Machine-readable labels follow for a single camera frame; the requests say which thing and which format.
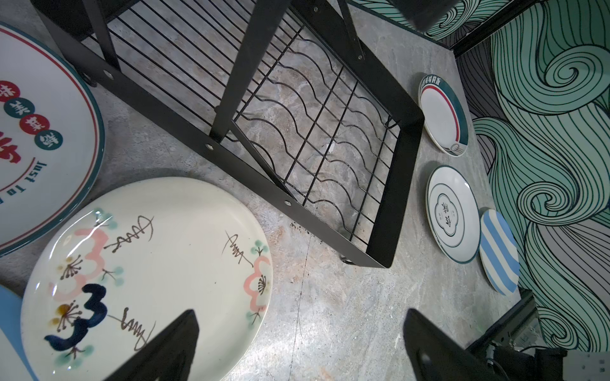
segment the white plate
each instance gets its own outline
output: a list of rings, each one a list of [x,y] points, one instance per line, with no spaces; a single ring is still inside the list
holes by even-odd
[[[468,122],[451,86],[439,76],[425,76],[420,82],[419,106],[434,144],[446,154],[464,154],[468,148]]]
[[[519,253],[511,228],[502,214],[493,209],[481,216],[481,261],[492,286],[502,295],[517,291]]]
[[[40,380],[101,380],[192,308],[189,379],[220,380],[254,339],[272,281],[265,235],[230,194],[182,177],[132,183],[83,208],[43,251],[23,345]]]
[[[479,208],[470,185],[448,165],[436,168],[426,187],[428,222],[440,249],[458,263],[472,261],[481,241]]]
[[[44,235],[98,174],[104,126],[74,70],[0,23],[0,257]]]
[[[21,298],[0,286],[0,379],[36,380],[21,345]]]

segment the chinese character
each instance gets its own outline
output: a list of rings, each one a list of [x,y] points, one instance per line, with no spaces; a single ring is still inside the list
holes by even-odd
[[[42,128],[44,128],[44,126],[38,122],[38,119],[35,116],[30,116],[28,119],[26,119],[25,123],[34,131],[42,130]]]
[[[0,97],[11,98],[16,95],[15,90],[8,85],[0,85]]]
[[[30,111],[30,109],[29,109],[29,108],[27,108],[26,106],[22,105],[20,101],[15,101],[15,102],[13,102],[13,103],[9,103],[9,104],[10,104],[10,106],[11,106],[12,108],[14,108],[14,109],[15,109],[15,111],[16,111],[16,112],[17,112],[17,114],[19,114],[19,115],[23,115],[23,113],[24,113],[24,112],[25,112],[25,113],[30,113],[30,112],[31,112],[31,111]]]
[[[47,147],[53,147],[54,144],[59,144],[59,140],[55,137],[55,134],[49,132],[47,135],[41,135],[40,141]]]
[[[19,156],[16,152],[17,146],[8,145],[12,139],[11,138],[2,138],[4,132],[0,132],[0,158],[8,160],[10,163],[18,163],[21,160],[21,156]]]

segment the dish rack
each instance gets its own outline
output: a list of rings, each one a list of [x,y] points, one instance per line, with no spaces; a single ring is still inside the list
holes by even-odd
[[[423,114],[325,0],[32,0],[64,57],[333,247],[390,267]]]

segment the wallpaper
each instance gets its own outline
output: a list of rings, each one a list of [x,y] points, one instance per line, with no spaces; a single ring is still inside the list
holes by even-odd
[[[547,0],[457,60],[552,346],[610,351],[610,9]]]
[[[451,46],[510,1],[460,0],[446,16],[442,17],[423,35]],[[394,24],[398,24],[405,29],[414,30],[402,14],[386,0],[348,0],[348,2],[369,13],[385,18]]]

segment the flower-shaped logo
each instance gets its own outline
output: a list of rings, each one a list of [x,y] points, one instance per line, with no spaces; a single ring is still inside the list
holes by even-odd
[[[439,226],[449,237],[452,237],[456,233],[459,222],[458,210],[445,193],[439,195],[434,207],[434,215],[436,215],[436,222]]]

